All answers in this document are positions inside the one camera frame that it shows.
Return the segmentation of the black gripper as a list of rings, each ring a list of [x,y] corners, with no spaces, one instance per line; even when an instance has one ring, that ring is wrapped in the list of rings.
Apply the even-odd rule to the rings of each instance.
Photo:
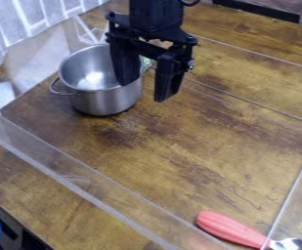
[[[141,56],[157,61],[154,100],[170,99],[180,91],[185,71],[193,69],[198,41],[182,29],[185,9],[200,0],[129,0],[129,13],[112,11],[108,42],[118,83],[141,77]]]

